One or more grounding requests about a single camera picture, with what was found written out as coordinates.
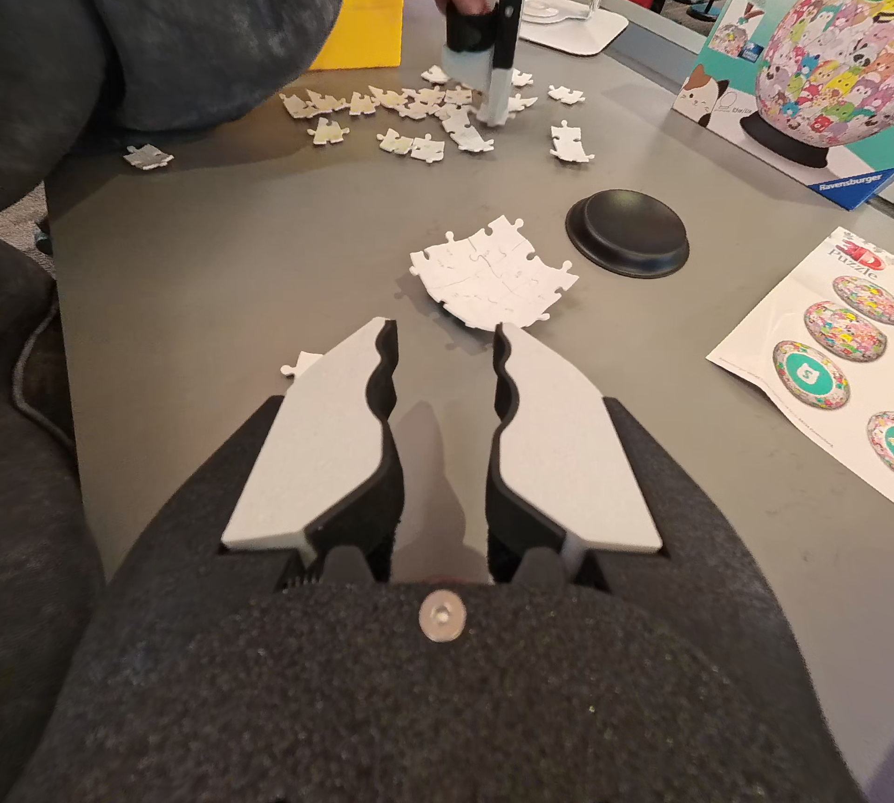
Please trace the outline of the colourful puzzle ball box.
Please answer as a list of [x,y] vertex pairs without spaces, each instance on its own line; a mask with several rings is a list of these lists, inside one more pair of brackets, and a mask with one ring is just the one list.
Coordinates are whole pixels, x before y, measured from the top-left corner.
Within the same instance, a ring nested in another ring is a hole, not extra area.
[[852,211],[892,183],[893,0],[726,0],[673,110]]

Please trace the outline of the illustrated instruction leaflet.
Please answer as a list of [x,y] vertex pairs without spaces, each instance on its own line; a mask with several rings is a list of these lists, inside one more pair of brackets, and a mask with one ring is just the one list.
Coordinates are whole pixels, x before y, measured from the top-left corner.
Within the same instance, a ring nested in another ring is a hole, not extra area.
[[707,355],[893,500],[893,256],[834,230]]

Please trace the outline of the curved assembled puzzle section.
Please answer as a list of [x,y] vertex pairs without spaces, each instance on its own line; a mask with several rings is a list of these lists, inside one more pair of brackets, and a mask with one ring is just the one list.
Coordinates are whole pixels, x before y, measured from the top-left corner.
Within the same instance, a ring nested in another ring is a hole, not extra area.
[[446,232],[442,243],[411,253],[409,272],[430,298],[467,328],[528,328],[549,319],[551,307],[578,280],[565,261],[545,264],[521,232],[523,220],[492,220],[468,238]]

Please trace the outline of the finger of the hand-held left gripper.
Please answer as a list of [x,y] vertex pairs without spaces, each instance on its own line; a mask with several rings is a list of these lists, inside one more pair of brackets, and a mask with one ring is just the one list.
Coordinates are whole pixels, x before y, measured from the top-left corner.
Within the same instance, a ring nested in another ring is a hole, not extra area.
[[512,67],[491,69],[476,113],[476,119],[486,127],[501,127],[506,124],[508,102],[514,92],[513,73]]

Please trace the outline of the yellow plastic bin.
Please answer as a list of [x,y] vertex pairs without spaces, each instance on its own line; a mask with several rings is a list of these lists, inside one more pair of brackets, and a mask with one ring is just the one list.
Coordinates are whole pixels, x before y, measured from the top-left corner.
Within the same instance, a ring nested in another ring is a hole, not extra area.
[[404,0],[342,0],[341,12],[309,71],[396,68]]

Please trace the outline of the black round puzzle stand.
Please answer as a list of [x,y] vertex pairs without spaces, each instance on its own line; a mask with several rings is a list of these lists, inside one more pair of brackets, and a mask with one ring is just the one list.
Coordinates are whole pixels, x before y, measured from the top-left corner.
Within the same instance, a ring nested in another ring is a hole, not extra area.
[[607,190],[585,197],[568,211],[565,230],[587,260],[626,278],[665,278],[690,256],[686,226],[677,213],[641,192]]

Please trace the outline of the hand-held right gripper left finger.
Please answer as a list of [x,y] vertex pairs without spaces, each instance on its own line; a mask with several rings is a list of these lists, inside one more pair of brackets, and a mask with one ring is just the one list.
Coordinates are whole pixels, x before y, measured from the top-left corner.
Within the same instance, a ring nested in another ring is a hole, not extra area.
[[289,551],[316,572],[338,547],[391,574],[405,504],[389,419],[399,362],[395,320],[374,317],[285,393],[222,533],[225,551]]

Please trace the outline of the person's left forearm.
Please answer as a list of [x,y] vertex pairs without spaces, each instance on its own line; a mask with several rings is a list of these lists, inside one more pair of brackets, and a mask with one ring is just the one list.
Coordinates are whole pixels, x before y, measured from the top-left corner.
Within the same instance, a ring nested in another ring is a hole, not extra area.
[[232,122],[316,59],[342,0],[1,0],[2,209],[84,136]]

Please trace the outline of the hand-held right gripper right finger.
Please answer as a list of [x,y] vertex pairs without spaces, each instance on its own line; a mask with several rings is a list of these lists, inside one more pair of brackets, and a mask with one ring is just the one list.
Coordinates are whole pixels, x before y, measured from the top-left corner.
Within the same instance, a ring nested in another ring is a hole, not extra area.
[[520,327],[494,329],[494,431],[486,477],[488,563],[507,581],[529,551],[575,578],[595,551],[664,545],[599,388]]

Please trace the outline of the spread of white puzzle pieces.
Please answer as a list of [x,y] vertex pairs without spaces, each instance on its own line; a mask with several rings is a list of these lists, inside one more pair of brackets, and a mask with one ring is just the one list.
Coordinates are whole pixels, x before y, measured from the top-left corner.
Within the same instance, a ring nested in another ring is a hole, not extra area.
[[[278,98],[286,113],[297,121],[315,120],[317,125],[306,129],[315,147],[341,144],[350,130],[343,126],[337,115],[345,114],[354,118],[371,117],[377,108],[395,114],[399,119],[421,122],[435,118],[450,141],[460,153],[468,155],[490,154],[494,151],[494,141],[484,138],[475,127],[472,118],[475,91],[463,84],[445,88],[451,78],[438,65],[433,65],[421,75],[425,82],[433,83],[430,88],[404,88],[401,92],[382,90],[369,85],[367,93],[354,91],[350,99],[322,94],[306,89],[306,97],[299,94],[279,93]],[[537,102],[537,97],[525,95],[523,89],[534,83],[533,75],[527,72],[511,71],[508,98],[508,117],[529,109]],[[547,87],[548,97],[564,106],[583,104],[586,100],[580,90],[568,87]],[[579,127],[569,126],[562,120],[551,127],[552,148],[550,156],[562,163],[587,164],[596,159],[587,153]],[[394,128],[385,133],[377,133],[378,148],[397,157],[412,157],[426,164],[438,163],[445,154],[445,142],[424,136],[406,136]]]

